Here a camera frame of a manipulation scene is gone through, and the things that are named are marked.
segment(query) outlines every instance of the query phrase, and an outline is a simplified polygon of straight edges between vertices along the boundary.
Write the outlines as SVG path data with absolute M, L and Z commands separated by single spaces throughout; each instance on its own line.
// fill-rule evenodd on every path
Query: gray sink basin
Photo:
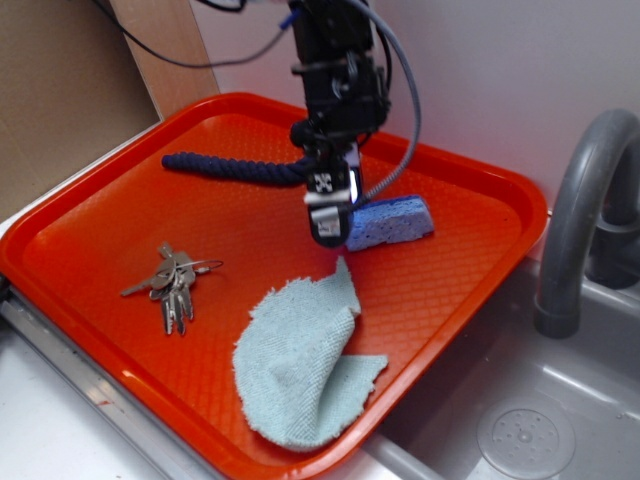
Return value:
M 543 337 L 536 266 L 411 389 L 365 446 L 373 456 L 403 478 L 640 478 L 640 302 L 586 282 L 580 331 Z

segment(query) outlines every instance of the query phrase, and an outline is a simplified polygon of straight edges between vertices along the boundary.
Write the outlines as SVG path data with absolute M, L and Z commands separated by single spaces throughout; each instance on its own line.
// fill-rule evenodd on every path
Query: white wall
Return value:
M 518 171 L 555 200 L 582 132 L 601 111 L 640 114 L 637 0 L 375 0 L 405 46 L 420 85 L 421 141 Z M 197 2 L 212 60 L 255 50 L 286 5 L 241 15 Z M 264 59 L 218 69 L 223 92 L 251 91 L 302 105 L 292 35 Z M 411 115 L 396 75 L 385 130 L 408 136 Z

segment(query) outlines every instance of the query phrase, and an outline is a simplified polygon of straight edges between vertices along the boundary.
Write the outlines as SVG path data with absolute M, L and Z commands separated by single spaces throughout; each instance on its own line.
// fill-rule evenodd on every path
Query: red plastic tray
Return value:
M 207 461 L 237 479 L 302 479 L 345 460 L 429 367 L 538 239 L 540 192 L 525 178 L 421 146 L 383 197 L 419 194 L 434 235 L 349 253 L 311 239 L 304 187 L 219 181 L 162 168 L 166 153 L 293 161 L 300 109 L 231 94 L 159 125 L 20 219 L 0 271 Z M 375 136 L 365 182 L 385 176 L 405 140 Z M 166 336 L 160 307 L 119 292 L 146 278 L 168 241 L 224 267 L 193 288 L 195 321 Z M 330 275 L 343 255 L 362 315 L 347 353 L 387 354 L 363 415 L 329 446 L 284 450 L 249 429 L 232 371 L 249 311 L 288 280 Z

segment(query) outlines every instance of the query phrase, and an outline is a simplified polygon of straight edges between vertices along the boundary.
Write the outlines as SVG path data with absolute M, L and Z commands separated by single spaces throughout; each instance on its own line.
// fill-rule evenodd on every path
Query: light blue towel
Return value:
M 272 290 L 251 312 L 233 356 L 250 427 L 285 448 L 307 451 L 337 438 L 363 412 L 384 355 L 342 356 L 360 314 L 342 258 L 336 273 Z

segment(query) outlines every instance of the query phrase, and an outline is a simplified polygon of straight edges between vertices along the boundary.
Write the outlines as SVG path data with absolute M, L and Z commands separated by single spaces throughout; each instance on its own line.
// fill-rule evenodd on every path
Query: blue sponge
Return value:
M 353 213 L 347 249 L 364 250 L 381 243 L 410 242 L 432 233 L 429 207 L 419 195 L 371 202 Z

